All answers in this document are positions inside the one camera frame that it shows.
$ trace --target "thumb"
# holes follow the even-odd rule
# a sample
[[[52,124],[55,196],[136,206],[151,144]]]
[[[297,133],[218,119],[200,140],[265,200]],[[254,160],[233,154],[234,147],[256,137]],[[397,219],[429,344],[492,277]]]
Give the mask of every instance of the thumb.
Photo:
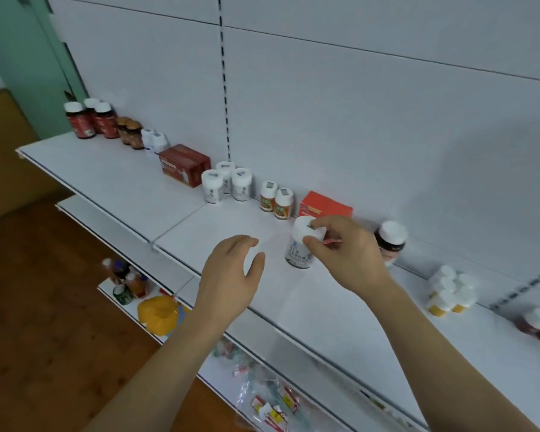
[[[254,259],[252,260],[252,265],[250,265],[250,269],[248,270],[248,274],[246,275],[246,279],[248,279],[248,281],[251,282],[252,285],[256,287],[256,289],[258,289],[258,284],[260,283],[260,278],[262,277],[262,273],[264,271],[265,261],[266,253],[258,253],[256,256],[254,256]]]
[[[305,236],[302,239],[302,242],[308,247],[310,252],[319,259],[319,261],[328,267],[327,263],[334,253],[332,250],[328,249],[321,241],[313,236]]]

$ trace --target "person's left hand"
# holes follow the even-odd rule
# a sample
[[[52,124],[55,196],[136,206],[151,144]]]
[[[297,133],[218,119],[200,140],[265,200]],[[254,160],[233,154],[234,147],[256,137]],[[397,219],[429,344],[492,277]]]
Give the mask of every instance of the person's left hand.
[[[236,235],[224,239],[208,257],[193,312],[226,330],[250,305],[262,272],[266,254],[258,253],[248,274],[244,275],[244,260],[248,250],[258,244],[258,239],[248,235]]]

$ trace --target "hand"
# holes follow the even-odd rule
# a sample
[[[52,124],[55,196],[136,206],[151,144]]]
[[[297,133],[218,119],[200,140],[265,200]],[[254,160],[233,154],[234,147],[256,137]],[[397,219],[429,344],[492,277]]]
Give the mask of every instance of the hand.
[[[210,322],[226,330],[250,305],[262,272],[266,254],[260,252],[244,275],[244,260],[248,250],[258,244],[258,239],[236,235],[224,239],[208,257],[193,312],[205,315]]]
[[[364,294],[393,282],[372,233],[341,215],[317,218],[310,224],[326,226],[332,238],[342,239],[338,250],[330,250],[314,237],[302,241],[344,288],[364,298]]]

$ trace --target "white lid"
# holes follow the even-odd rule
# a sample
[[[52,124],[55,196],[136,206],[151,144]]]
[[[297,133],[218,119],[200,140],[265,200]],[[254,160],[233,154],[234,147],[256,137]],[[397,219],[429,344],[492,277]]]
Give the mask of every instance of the white lid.
[[[400,245],[408,239],[408,231],[406,227],[396,221],[384,221],[378,230],[380,237],[394,245]]]
[[[452,311],[452,308],[456,306],[456,298],[454,293],[448,290],[442,290],[430,300],[431,305],[437,306],[443,311]]]
[[[433,281],[431,285],[434,291],[454,292],[456,290],[456,284],[454,283],[454,281],[447,277],[439,277],[438,279]]]
[[[247,187],[252,183],[252,172],[248,168],[236,168],[232,171],[232,185]]]
[[[273,199],[276,197],[276,191],[278,190],[278,184],[276,182],[271,182],[269,180],[265,181],[262,184],[262,190],[260,195],[266,197],[267,199]]]
[[[280,206],[290,206],[294,203],[294,192],[289,188],[280,188],[276,192],[275,202]]]
[[[112,106],[110,106],[110,103],[108,102],[101,101],[100,103],[96,103],[94,110],[100,113],[110,112],[112,110]]]
[[[441,277],[445,277],[452,280],[456,278],[456,270],[447,265],[442,265],[440,268],[438,268],[436,270],[436,273],[434,273],[434,275],[437,275],[437,274]]]
[[[154,146],[154,152],[160,153],[166,150],[169,146],[166,135],[160,132],[154,132],[152,134],[152,145]]]
[[[294,228],[292,229],[292,237],[296,241],[302,241],[303,237],[305,236],[313,236],[319,239],[320,241],[324,239],[324,235],[326,234],[326,228],[325,227],[319,227],[317,229],[313,228],[310,225],[313,219],[315,218],[309,215],[303,215],[301,217],[296,218],[296,220],[294,221]]]
[[[152,135],[154,134],[154,129],[144,127],[140,133],[142,134],[142,143],[144,144],[144,147],[150,147],[152,145]]]
[[[90,97],[84,99],[84,106],[86,106],[87,108],[93,109],[97,103],[100,103],[99,98]]]
[[[478,294],[476,294],[476,290],[474,288],[470,288],[469,286],[461,287],[461,289],[454,293],[454,297],[456,297],[457,304],[464,306],[465,308],[469,308],[478,301]]]
[[[216,169],[222,172],[225,179],[228,179],[232,171],[236,170],[236,165],[234,165],[234,162],[223,160],[222,162],[218,162],[216,164]]]
[[[202,185],[208,189],[222,188],[224,185],[224,177],[218,170],[206,170],[202,173]]]
[[[472,276],[468,276],[468,274],[461,273],[456,277],[456,285],[458,288],[461,288],[463,286],[468,286],[470,288],[476,288],[478,285],[478,282],[476,282],[476,279]]]
[[[540,330],[540,307],[535,307],[530,312],[526,312],[524,319],[530,326]]]
[[[64,103],[64,110],[66,112],[81,112],[84,110],[84,106],[78,101],[68,101],[67,103]]]

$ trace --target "box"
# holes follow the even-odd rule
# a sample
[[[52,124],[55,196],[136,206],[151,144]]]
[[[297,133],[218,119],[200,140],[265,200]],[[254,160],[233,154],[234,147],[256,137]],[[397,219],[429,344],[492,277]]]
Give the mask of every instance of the box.
[[[326,215],[343,215],[352,217],[353,209],[345,204],[338,203],[328,197],[310,191],[304,200],[300,203],[299,215],[309,215],[320,218]]]
[[[190,147],[187,147],[183,144],[176,144],[172,147],[175,151],[180,152],[183,156],[193,161],[198,162],[202,166],[202,171],[208,171],[212,169],[212,164],[210,163],[210,157],[202,154],[199,151],[192,150]]]
[[[174,147],[158,153],[158,156],[164,174],[174,177],[190,188],[196,188],[202,183],[202,164],[200,162],[180,154]]]

